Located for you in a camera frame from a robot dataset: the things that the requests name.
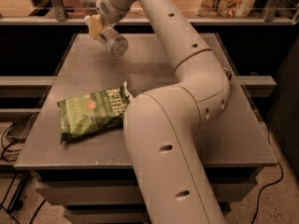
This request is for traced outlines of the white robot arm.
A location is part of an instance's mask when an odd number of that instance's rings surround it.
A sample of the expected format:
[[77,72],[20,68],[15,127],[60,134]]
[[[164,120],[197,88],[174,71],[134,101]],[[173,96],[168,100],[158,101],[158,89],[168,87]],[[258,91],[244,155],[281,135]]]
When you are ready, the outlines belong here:
[[208,44],[171,0],[97,0],[101,19],[116,23],[138,2],[177,76],[129,104],[124,136],[152,224],[226,224],[194,144],[221,116],[230,81]]

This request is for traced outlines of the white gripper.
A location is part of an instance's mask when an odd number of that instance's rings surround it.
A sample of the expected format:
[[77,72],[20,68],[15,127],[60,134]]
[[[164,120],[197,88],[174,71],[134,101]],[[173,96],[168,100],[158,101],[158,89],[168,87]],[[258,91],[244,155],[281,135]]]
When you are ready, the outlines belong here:
[[96,10],[99,15],[90,18],[89,34],[92,38],[104,29],[104,24],[112,24],[121,21],[130,11],[136,0],[97,0]]

